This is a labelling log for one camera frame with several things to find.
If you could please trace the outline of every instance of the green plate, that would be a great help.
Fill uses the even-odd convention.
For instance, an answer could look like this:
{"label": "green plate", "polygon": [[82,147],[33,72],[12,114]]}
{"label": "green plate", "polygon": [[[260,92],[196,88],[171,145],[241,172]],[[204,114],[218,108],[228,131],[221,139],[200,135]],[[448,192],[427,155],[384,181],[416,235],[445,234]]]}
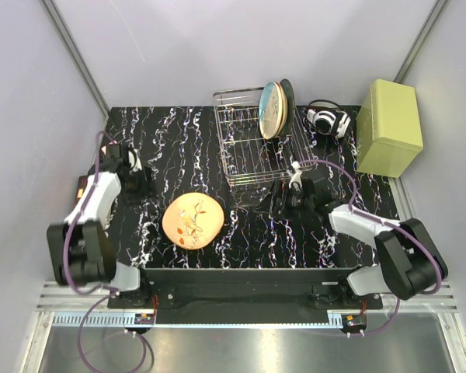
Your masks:
{"label": "green plate", "polygon": [[285,96],[287,97],[287,107],[288,107],[288,115],[287,115],[287,122],[283,126],[280,131],[280,136],[287,136],[292,131],[292,123],[294,122],[294,113],[295,113],[295,95],[294,95],[294,87],[292,87],[292,83],[290,80],[283,79],[280,82],[281,88],[283,88],[283,92],[285,92]]}

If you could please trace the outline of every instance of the green storage box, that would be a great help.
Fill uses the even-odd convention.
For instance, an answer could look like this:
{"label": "green storage box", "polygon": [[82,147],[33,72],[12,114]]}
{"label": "green storage box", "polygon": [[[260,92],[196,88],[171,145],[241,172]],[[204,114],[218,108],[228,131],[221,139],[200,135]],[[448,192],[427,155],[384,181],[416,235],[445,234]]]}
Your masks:
{"label": "green storage box", "polygon": [[357,115],[357,171],[399,177],[422,149],[416,91],[378,79]]}

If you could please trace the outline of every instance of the gray wall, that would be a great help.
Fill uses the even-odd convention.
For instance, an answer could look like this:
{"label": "gray wall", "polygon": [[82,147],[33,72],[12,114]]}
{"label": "gray wall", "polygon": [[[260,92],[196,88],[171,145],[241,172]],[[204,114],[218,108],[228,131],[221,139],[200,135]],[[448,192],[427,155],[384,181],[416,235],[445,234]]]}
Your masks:
{"label": "gray wall", "polygon": [[450,2],[405,84],[416,88],[425,148],[402,179],[449,266],[466,329],[466,0]]}
{"label": "gray wall", "polygon": [[16,371],[103,117],[38,0],[0,1],[0,372]]}
{"label": "gray wall", "polygon": [[362,103],[434,0],[55,0],[110,106],[210,105],[289,78],[298,103]]}

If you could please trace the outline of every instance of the table surface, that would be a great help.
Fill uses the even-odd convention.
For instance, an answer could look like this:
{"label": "table surface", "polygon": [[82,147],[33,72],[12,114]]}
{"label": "table surface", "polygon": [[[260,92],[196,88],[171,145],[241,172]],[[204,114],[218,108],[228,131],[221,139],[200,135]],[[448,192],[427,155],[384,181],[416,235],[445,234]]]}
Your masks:
{"label": "table surface", "polygon": [[[356,116],[358,106],[348,106]],[[221,169],[212,106],[113,108],[107,131],[131,144],[152,170],[156,195],[136,205],[117,200],[109,236],[122,263],[146,268],[326,268],[377,262],[373,249],[321,225],[275,221],[238,205]],[[342,140],[307,133],[320,159],[339,164],[356,176],[356,205],[385,218],[398,218],[387,178],[356,174],[355,124]],[[317,167],[339,199],[349,200],[350,183],[327,166]],[[200,250],[184,250],[162,231],[165,209],[180,195],[201,192],[224,209],[224,227]]]}

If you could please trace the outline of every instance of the wire rack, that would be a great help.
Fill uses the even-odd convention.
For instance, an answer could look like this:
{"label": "wire rack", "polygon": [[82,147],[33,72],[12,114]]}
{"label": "wire rack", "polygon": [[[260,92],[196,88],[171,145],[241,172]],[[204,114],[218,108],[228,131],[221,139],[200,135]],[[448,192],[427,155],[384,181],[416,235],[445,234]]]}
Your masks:
{"label": "wire rack", "polygon": [[313,159],[295,109],[291,133],[265,140],[259,129],[263,87],[216,92],[214,112],[224,174],[231,187],[288,179],[293,161]]}

